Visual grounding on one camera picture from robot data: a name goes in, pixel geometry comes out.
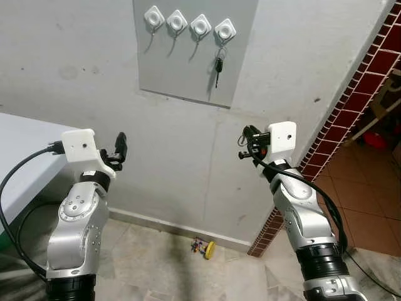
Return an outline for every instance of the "baseboard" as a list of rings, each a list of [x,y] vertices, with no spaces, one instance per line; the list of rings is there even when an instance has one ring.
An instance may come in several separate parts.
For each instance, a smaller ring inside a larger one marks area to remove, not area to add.
[[[248,241],[236,240],[235,238],[218,235],[215,233],[206,232],[187,226],[182,226],[181,224],[170,223],[162,219],[151,218],[149,216],[144,216],[117,208],[109,208],[109,210],[110,218],[117,219],[119,221],[124,221],[131,224],[138,224],[140,226],[182,235],[189,238],[200,237],[206,241],[213,240],[219,246],[237,250],[243,253],[246,253],[251,247],[251,243]]]

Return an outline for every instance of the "white table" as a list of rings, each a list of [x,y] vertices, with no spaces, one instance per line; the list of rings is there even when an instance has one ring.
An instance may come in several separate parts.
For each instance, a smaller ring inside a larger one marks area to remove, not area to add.
[[[21,160],[61,140],[61,133],[74,130],[52,124],[0,113],[0,181]],[[8,223],[54,178],[66,164],[65,155],[42,154],[25,164],[9,180],[1,198]],[[0,234],[4,228],[0,223]]]

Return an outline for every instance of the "black cable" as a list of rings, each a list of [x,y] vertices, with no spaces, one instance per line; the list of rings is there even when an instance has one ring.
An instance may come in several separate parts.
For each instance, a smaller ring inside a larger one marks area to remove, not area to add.
[[[19,224],[19,226],[18,226],[17,233],[16,233],[16,243],[18,244],[18,246],[20,247],[21,250],[23,250],[23,248],[22,248],[22,246],[21,246],[21,232],[22,232],[22,229],[23,229],[23,227],[24,227],[25,221],[26,221],[27,218],[31,215],[31,213],[32,213],[33,211],[35,211],[36,209],[38,209],[38,208],[40,208],[40,207],[43,207],[43,206],[60,205],[60,204],[61,204],[61,203],[60,203],[60,202],[57,202],[57,201],[46,201],[46,202],[44,202],[44,203],[40,203],[40,204],[36,205],[35,207],[32,207],[32,208],[24,215],[24,217],[22,218],[22,220],[21,220],[21,222],[20,222],[20,224]]]
[[[385,288],[383,285],[381,285],[380,283],[378,283],[375,279],[373,279],[356,261],[355,259],[353,259],[353,257],[351,256],[351,254],[349,254],[348,251],[345,251],[345,253],[352,259],[352,261],[354,262],[354,264],[357,265],[357,267],[374,283],[376,283],[379,287],[381,287],[382,289],[384,289],[386,292],[391,293],[392,295],[401,298],[401,295],[397,295],[395,292],[392,292],[391,290]]]
[[[313,184],[312,182],[309,182],[307,179],[304,179],[303,177],[298,176],[296,174],[293,174],[291,172],[282,171],[282,170],[280,170],[280,169],[278,169],[278,168],[276,168],[274,166],[270,166],[269,164],[266,164],[265,162],[263,162],[261,159],[256,157],[256,155],[253,153],[252,148],[251,148],[252,143],[253,143],[253,141],[248,141],[247,150],[248,150],[248,153],[251,155],[251,157],[258,164],[260,164],[263,167],[265,167],[267,169],[270,169],[270,170],[272,170],[274,172],[277,172],[278,174],[282,174],[284,176],[292,177],[293,179],[299,180],[302,183],[305,183],[309,187],[313,188],[318,193],[320,193],[321,196],[323,196],[323,199],[325,201],[325,204],[326,204],[326,207],[328,209],[328,212],[330,213],[330,216],[333,219],[334,224],[338,228],[338,240],[339,240],[339,243],[340,243],[341,252],[344,253],[346,251],[347,246],[348,246],[348,240],[346,238],[346,234],[345,234],[344,227],[343,227],[343,220],[341,218],[340,212],[338,211],[335,203],[331,200],[331,198],[322,189],[320,189],[317,185]]]
[[[38,264],[36,264],[34,261],[32,261],[29,258],[29,256],[27,254],[25,254],[25,252],[17,244],[17,241],[16,241],[13,233],[10,230],[10,227],[8,225],[6,217],[4,216],[3,208],[1,206],[1,195],[3,194],[3,189],[6,186],[7,182],[10,180],[10,178],[13,176],[13,174],[19,168],[21,168],[21,166],[23,166],[25,163],[27,163],[31,159],[33,159],[35,157],[38,157],[41,154],[44,154],[45,152],[52,152],[52,151],[54,151],[53,146],[49,146],[49,147],[47,147],[45,149],[39,150],[37,152],[34,152],[33,154],[31,154],[27,158],[23,159],[20,163],[15,165],[13,167],[13,169],[11,169],[8,172],[8,174],[6,175],[6,177],[3,179],[3,181],[0,184],[0,221],[1,221],[1,224],[3,225],[3,228],[4,228],[5,232],[7,233],[9,239],[11,240],[11,243],[14,245],[15,249],[17,250],[18,255],[26,262],[26,264],[32,269],[32,271],[34,271],[35,274],[37,274],[37,276],[39,276],[39,278],[44,280],[44,281],[46,280],[46,271],[45,271],[45,269],[42,268],[41,266],[39,266]]]

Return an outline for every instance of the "red brick edge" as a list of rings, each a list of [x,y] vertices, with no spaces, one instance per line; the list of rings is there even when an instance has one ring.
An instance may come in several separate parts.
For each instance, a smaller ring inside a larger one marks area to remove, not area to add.
[[[365,57],[354,73],[335,108],[327,118],[299,171],[314,181],[355,126],[395,66],[401,69],[401,1],[397,1]],[[255,239],[248,255],[260,257],[283,224],[281,213],[274,208]]]

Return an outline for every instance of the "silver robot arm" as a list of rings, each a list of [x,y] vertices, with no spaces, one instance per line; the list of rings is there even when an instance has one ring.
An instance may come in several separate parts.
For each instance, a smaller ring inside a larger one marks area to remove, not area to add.
[[[289,241],[301,265],[305,298],[308,301],[367,301],[349,275],[341,257],[341,246],[317,203],[316,191],[277,172],[302,177],[288,163],[295,148],[295,123],[272,124],[265,133],[251,125],[242,134],[249,152],[240,152],[239,157],[252,157],[261,175],[270,183],[274,205],[283,215]],[[261,162],[276,171],[262,166]]]
[[[69,165],[75,171],[73,185],[58,210],[58,224],[47,249],[46,293],[48,300],[94,300],[99,265],[100,238],[108,219],[106,194],[122,169],[127,145],[120,133],[114,155],[97,150],[90,130],[62,135]]]

